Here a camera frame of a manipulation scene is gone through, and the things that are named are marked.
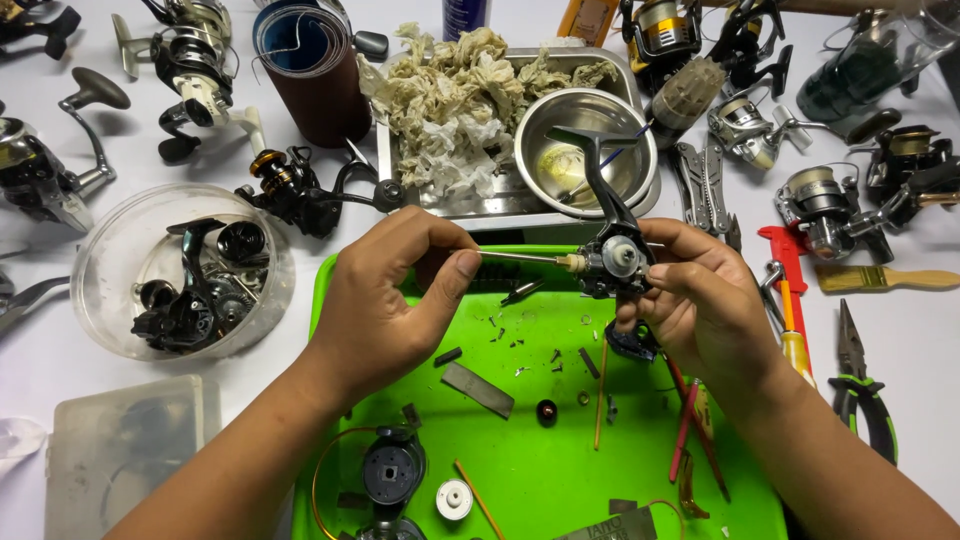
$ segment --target stainless steel tray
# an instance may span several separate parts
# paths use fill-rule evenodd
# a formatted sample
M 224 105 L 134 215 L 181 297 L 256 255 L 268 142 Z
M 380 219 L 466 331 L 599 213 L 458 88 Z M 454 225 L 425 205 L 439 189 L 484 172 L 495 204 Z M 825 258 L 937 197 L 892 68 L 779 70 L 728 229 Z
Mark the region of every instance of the stainless steel tray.
M 520 69 L 536 60 L 539 53 L 539 48 L 507 49 L 506 59 L 516 69 Z M 380 71 L 386 74 L 391 65 L 408 57 L 409 54 L 400 53 L 389 57 L 383 62 Z M 643 104 L 640 102 L 640 92 L 637 89 L 634 74 L 620 56 L 595 47 L 552 47 L 548 66 L 550 69 L 573 73 L 578 65 L 604 60 L 613 62 L 619 76 L 616 82 L 604 79 L 597 88 L 623 98 L 642 116 Z M 399 162 L 397 139 L 397 135 L 390 133 L 388 126 L 377 123 L 377 170 L 380 180 L 399 178 L 395 167 L 395 163 Z M 481 198 L 474 193 L 466 199 L 447 201 L 431 195 L 426 190 L 410 187 L 406 190 L 406 203 L 445 217 L 468 231 L 524 229 L 596 221 L 570 217 L 550 208 L 527 188 L 513 164 L 504 167 L 503 174 L 494 179 L 493 188 L 496 193 L 489 199 Z M 658 172 L 650 183 L 647 194 L 631 211 L 634 216 L 639 217 L 650 211 L 659 198 L 660 173 Z

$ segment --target hand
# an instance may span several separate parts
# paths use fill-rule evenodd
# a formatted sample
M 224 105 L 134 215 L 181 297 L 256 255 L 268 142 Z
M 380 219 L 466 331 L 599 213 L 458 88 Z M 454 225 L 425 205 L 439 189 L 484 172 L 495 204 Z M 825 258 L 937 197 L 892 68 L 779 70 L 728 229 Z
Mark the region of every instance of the hand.
M 318 377 L 346 406 L 413 371 L 440 345 L 480 267 L 477 249 L 466 231 L 423 209 L 386 217 L 340 252 L 298 361 L 320 364 Z M 426 291 L 414 307 L 396 288 L 411 266 Z
M 720 240 L 675 219 L 641 219 L 659 264 L 644 297 L 618 300 L 617 331 L 645 320 L 663 349 L 711 389 L 756 388 L 786 364 L 743 258 Z

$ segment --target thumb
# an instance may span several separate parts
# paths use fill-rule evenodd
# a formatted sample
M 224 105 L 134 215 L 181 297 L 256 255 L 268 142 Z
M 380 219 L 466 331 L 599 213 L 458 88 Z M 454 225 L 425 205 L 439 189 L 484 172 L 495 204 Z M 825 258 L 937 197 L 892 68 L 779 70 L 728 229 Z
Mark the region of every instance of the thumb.
M 729 310 L 735 286 L 696 262 L 655 264 L 647 281 L 654 287 L 690 300 L 705 314 L 723 315 Z
M 445 332 L 478 268 L 480 254 L 474 250 L 460 250 L 450 256 L 413 309 L 418 327 L 429 332 Z

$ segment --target orange bottle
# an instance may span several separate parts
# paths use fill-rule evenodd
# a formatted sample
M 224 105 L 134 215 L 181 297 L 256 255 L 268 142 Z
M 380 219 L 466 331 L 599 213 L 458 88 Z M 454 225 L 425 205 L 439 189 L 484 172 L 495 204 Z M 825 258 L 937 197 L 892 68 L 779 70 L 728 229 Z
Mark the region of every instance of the orange bottle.
M 602 47 L 618 5 L 618 0 L 570 0 L 557 37 L 582 37 L 587 47 Z

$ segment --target white table surface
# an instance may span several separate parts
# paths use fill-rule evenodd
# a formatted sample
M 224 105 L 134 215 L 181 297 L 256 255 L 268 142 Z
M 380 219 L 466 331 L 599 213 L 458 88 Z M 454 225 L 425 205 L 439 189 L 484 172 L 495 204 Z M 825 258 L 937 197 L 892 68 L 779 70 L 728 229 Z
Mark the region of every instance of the white table surface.
M 303 144 L 270 79 L 258 67 L 261 85 L 251 73 L 250 39 L 256 7 L 250 0 L 225 2 L 233 19 L 233 45 L 240 55 L 240 76 L 235 83 L 236 107 L 259 107 L 268 147 L 285 149 Z M 82 114 L 101 135 L 119 178 L 88 203 L 95 218 L 103 217 L 121 201 L 145 189 L 169 183 L 209 183 L 233 190 L 252 180 L 248 167 L 252 153 L 239 129 L 215 133 L 195 127 L 188 131 L 204 143 L 188 164 L 168 166 L 156 152 L 167 135 L 156 124 L 158 116 L 179 99 L 161 83 L 148 64 L 141 64 L 141 77 L 131 82 L 124 74 L 114 41 L 109 15 L 122 14 L 134 37 L 160 29 L 147 9 L 133 0 L 72 0 L 83 16 L 81 28 L 70 39 L 70 50 L 56 62 L 37 51 L 32 55 L 0 58 L 0 100 L 7 116 L 32 124 L 41 140 L 74 171 L 91 166 L 90 146 L 80 127 L 57 108 L 58 100 L 76 87 L 69 70 L 74 66 L 95 69 L 117 82 L 131 97 L 126 111 L 91 106 Z M 375 2 L 347 0 L 354 30 L 390 33 L 401 22 L 417 20 L 424 31 L 441 34 L 441 10 L 437 0 Z M 560 21 L 560 0 L 498 0 L 491 26 L 514 47 L 537 46 L 551 37 Z M 828 58 L 818 53 L 820 43 L 845 19 L 820 15 L 785 13 L 787 41 L 796 44 L 787 92 L 781 102 L 795 109 L 793 96 L 805 77 Z M 707 17 L 708 36 L 716 37 L 721 16 Z M 391 52 L 400 50 L 392 38 Z M 10 47 L 11 52 L 42 45 L 33 37 Z M 622 40 L 610 37 L 606 48 L 625 55 Z M 769 116 L 768 99 L 760 109 Z M 888 95 L 884 106 L 903 111 L 904 125 L 926 123 L 944 136 L 960 140 L 960 114 L 950 98 L 938 68 L 923 74 L 920 91 L 913 99 L 898 92 Z M 702 145 L 705 128 L 698 127 L 685 140 Z M 728 208 L 739 216 L 744 231 L 744 257 L 758 275 L 770 258 L 767 240 L 754 232 L 767 225 L 780 225 L 771 202 L 774 191 L 793 172 L 819 163 L 845 158 L 846 149 L 824 133 L 812 133 L 815 143 L 802 155 L 784 144 L 780 161 L 766 175 L 745 163 L 727 159 L 725 197 Z M 374 161 L 374 137 L 362 148 Z M 325 185 L 330 185 L 344 162 L 339 152 L 320 152 L 314 166 Z M 855 160 L 864 165 L 866 156 Z M 650 215 L 681 217 L 674 174 L 661 167 L 663 193 Z M 371 185 L 354 183 L 350 189 L 370 194 Z M 150 364 L 114 356 L 94 343 L 77 323 L 68 294 L 50 295 L 32 316 L 0 341 L 0 417 L 23 416 L 51 430 L 54 407 L 68 399 L 185 373 L 198 373 L 220 384 L 223 420 L 228 423 L 297 356 L 306 343 L 310 320 L 313 278 L 330 254 L 363 234 L 382 216 L 365 206 L 346 205 L 336 233 L 326 242 L 305 238 L 288 229 L 297 263 L 297 294 L 277 327 L 259 344 L 239 357 L 216 363 L 173 361 Z M 43 279 L 68 275 L 80 235 L 56 224 L 35 224 L 10 205 L 0 205 L 0 240 L 27 240 L 33 253 L 0 261 L 0 268 L 18 290 Z M 900 270 L 943 269 L 960 271 L 960 211 L 926 209 L 909 231 L 888 233 Z M 838 297 L 827 297 L 816 285 L 813 261 L 804 261 L 804 277 L 810 290 L 804 295 L 804 314 L 815 379 L 821 393 L 832 400 L 827 378 L 837 372 L 836 318 Z M 850 264 L 870 264 L 859 252 Z M 933 496 L 954 517 L 960 518 L 960 482 L 954 461 L 960 437 L 951 417 L 950 389 L 960 379 L 960 290 L 922 292 L 897 290 L 885 294 L 856 294 L 848 302 L 866 348 L 869 374 L 887 383 L 883 398 L 890 409 L 900 441 L 900 469 Z M 43 535 L 44 467 L 42 457 L 33 457 L 0 481 L 0 540 L 30 540 Z

